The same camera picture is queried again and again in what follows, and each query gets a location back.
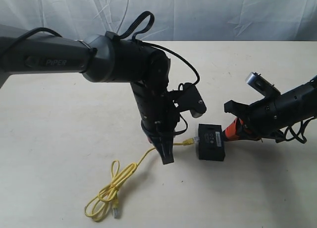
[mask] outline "label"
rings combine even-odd
[[[221,136],[220,136],[220,132],[216,131],[216,143],[218,147],[221,147]]]

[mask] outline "table surface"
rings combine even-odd
[[[234,119],[231,99],[262,98],[245,83],[261,73],[282,92],[316,75],[315,42],[157,42],[199,71],[207,112],[199,123]],[[193,81],[171,57],[170,86]],[[0,227],[312,228],[317,216],[317,123],[308,142],[226,144],[224,162],[200,161],[194,146],[163,166],[152,152],[119,192],[120,220],[93,223],[84,206],[110,180],[110,164],[136,162],[150,147],[129,84],[94,84],[80,74],[16,75],[0,90]]]

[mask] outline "black robotic arm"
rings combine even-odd
[[[131,40],[124,40],[148,16],[145,29],[134,33]],[[48,28],[26,31],[0,25],[0,87],[10,75],[30,73],[77,72],[91,82],[129,82],[143,131],[163,164],[172,163],[173,138],[185,131],[175,132],[182,118],[180,113],[190,110],[193,117],[198,117],[206,112],[206,106],[195,86],[198,73],[190,63],[164,47],[136,40],[137,34],[147,32],[153,22],[153,14],[146,11],[121,36],[106,32],[105,36],[94,35],[84,41],[62,38]],[[188,64],[197,81],[168,92],[170,59],[159,48]]]

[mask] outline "white table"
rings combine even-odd
[[[317,73],[315,42],[159,42],[191,62],[207,112],[185,117],[228,126],[231,99],[262,96],[245,83],[261,73],[282,92]],[[193,81],[172,57],[170,88]],[[317,223],[317,123],[308,143],[226,144],[224,162],[199,161],[194,146],[175,148],[163,166],[152,152],[119,192],[123,214],[101,223],[86,203],[109,183],[110,163],[137,161],[150,147],[129,84],[94,84],[80,74],[12,76],[0,90],[0,227],[312,228]]]

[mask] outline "white backdrop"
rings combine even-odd
[[[84,39],[123,32],[142,11],[146,40],[316,40],[317,0],[0,0],[0,24],[51,27]]]

